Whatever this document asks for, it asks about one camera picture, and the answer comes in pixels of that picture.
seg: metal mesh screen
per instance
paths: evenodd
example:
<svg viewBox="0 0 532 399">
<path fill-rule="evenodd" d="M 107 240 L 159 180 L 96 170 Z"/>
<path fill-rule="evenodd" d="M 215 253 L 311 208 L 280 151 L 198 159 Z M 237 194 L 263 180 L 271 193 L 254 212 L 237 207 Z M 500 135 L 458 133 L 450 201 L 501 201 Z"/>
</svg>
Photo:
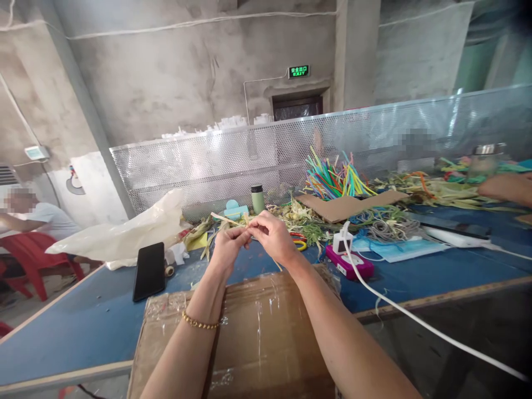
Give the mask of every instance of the metal mesh screen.
<svg viewBox="0 0 532 399">
<path fill-rule="evenodd" d="M 532 85 L 190 134 L 111 149 L 137 213 L 168 190 L 183 187 L 191 220 L 225 209 L 229 199 L 251 206 L 261 183 L 267 203 L 302 188 L 310 145 L 334 159 L 353 152 L 367 178 L 394 170 L 426 170 L 435 157 L 469 154 L 477 144 L 506 142 L 515 160 L 532 153 Z"/>
</svg>

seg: green bottle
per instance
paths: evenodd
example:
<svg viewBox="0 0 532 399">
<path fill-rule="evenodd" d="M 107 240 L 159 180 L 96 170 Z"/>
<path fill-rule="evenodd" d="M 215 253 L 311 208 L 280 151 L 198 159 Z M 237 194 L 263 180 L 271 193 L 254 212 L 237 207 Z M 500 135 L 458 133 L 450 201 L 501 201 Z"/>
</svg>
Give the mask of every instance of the green bottle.
<svg viewBox="0 0 532 399">
<path fill-rule="evenodd" d="M 253 210 L 258 215 L 260 212 L 266 209 L 264 204 L 264 193 L 262 192 L 262 185 L 251 186 L 251 199 L 253 201 Z"/>
</svg>

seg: gray cord bundle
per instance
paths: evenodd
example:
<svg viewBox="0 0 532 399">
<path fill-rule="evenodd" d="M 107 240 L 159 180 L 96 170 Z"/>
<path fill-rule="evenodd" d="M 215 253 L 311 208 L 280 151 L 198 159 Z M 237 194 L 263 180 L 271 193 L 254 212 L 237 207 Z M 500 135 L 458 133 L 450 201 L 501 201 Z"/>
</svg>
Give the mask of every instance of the gray cord bundle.
<svg viewBox="0 0 532 399">
<path fill-rule="evenodd" d="M 367 236 L 372 240 L 389 243 L 393 241 L 407 241 L 413 236 L 420 236 L 422 230 L 416 220 L 399 218 L 393 223 L 386 223 L 382 219 L 376 219 L 373 224 L 367 226 Z"/>
</svg>

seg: exit sign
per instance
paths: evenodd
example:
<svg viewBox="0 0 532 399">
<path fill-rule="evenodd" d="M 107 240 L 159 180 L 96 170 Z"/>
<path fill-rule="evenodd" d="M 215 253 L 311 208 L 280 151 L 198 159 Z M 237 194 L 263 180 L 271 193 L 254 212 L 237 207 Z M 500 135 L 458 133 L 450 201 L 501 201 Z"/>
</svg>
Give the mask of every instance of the exit sign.
<svg viewBox="0 0 532 399">
<path fill-rule="evenodd" d="M 291 66 L 288 68 L 288 79 L 304 78 L 310 74 L 310 65 Z"/>
</svg>

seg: hand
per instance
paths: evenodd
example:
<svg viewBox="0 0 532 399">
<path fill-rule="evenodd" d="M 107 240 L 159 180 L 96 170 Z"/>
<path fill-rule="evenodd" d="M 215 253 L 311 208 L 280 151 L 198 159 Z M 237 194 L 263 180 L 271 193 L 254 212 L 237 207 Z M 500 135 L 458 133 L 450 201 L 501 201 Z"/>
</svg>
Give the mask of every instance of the hand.
<svg viewBox="0 0 532 399">
<path fill-rule="evenodd" d="M 478 187 L 478 194 L 532 207 L 532 173 L 503 173 L 493 176 Z"/>
<path fill-rule="evenodd" d="M 248 231 L 259 240 L 268 255 L 286 268 L 290 268 L 289 263 L 300 255 L 286 225 L 268 211 L 262 211 L 251 220 Z"/>
<path fill-rule="evenodd" d="M 244 227 L 220 231 L 216 235 L 214 253 L 209 266 L 223 268 L 230 275 L 233 272 L 234 261 L 237 259 L 238 251 L 242 246 L 249 249 L 250 241 L 251 233 Z"/>
</svg>

